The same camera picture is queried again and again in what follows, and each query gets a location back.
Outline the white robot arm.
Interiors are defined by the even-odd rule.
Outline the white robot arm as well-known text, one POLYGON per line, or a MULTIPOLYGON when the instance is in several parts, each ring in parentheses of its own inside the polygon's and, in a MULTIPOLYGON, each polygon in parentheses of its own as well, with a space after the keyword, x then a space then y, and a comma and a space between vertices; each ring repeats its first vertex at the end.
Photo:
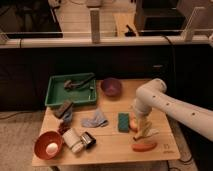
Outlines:
POLYGON ((148 116, 156 108, 213 141, 213 111, 172 98, 165 94, 166 90, 165 82, 159 78, 138 87, 133 101, 136 116, 148 116))

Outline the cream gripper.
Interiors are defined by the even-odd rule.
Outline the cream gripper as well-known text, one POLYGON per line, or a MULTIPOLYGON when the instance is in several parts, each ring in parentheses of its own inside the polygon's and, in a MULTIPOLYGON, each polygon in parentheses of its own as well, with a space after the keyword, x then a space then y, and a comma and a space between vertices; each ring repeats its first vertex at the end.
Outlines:
POLYGON ((146 116, 140 116, 137 118, 137 133, 136 138, 146 137, 151 128, 151 122, 146 116))

